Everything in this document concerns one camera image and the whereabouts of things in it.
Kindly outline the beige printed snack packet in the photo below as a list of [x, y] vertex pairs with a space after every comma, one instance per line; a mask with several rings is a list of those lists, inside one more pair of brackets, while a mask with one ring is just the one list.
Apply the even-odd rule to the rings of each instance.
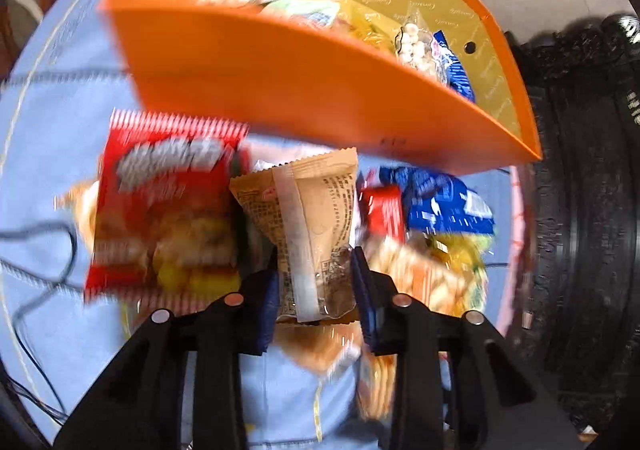
[[356, 202], [355, 147], [235, 177], [230, 190], [277, 248], [282, 318], [343, 317], [355, 307], [349, 252]]

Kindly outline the black carved wooden sofa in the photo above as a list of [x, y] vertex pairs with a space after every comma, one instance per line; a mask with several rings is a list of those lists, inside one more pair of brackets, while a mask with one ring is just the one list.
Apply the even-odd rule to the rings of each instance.
[[578, 430], [638, 389], [639, 20], [513, 43], [542, 157], [518, 168], [525, 246], [506, 338]]

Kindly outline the yellow snack packet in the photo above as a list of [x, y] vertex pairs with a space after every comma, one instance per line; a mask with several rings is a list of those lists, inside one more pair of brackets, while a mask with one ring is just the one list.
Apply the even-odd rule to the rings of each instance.
[[447, 268], [434, 283], [432, 310], [461, 317], [465, 311], [483, 312], [488, 274], [483, 255], [491, 248], [490, 234], [450, 233], [427, 236], [427, 254]]

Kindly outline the large red snack bag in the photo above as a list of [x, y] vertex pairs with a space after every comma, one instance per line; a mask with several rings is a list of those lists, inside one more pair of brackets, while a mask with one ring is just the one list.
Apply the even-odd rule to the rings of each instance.
[[246, 124], [115, 110], [84, 298], [196, 310], [240, 287], [230, 192]]

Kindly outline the blue snack packet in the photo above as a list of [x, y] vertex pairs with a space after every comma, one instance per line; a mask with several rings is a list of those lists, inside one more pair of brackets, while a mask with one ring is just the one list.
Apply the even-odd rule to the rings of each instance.
[[378, 170], [383, 185], [400, 190], [406, 226], [427, 234], [493, 235], [494, 214], [484, 199], [457, 177], [398, 166]]

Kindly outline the small red snack bar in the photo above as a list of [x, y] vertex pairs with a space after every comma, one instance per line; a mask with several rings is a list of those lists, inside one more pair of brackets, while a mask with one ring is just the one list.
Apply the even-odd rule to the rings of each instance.
[[367, 187], [360, 192], [360, 210], [369, 234], [405, 243], [406, 226], [401, 191], [395, 184]]

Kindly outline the orange snack box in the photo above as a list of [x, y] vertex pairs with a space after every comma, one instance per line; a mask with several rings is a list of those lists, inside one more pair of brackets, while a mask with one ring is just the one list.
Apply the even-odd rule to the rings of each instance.
[[474, 98], [357, 37], [208, 0], [103, 0], [142, 105], [245, 121], [303, 139], [466, 175], [538, 161], [518, 66], [480, 0], [336, 0], [395, 34], [419, 12], [443, 32]]

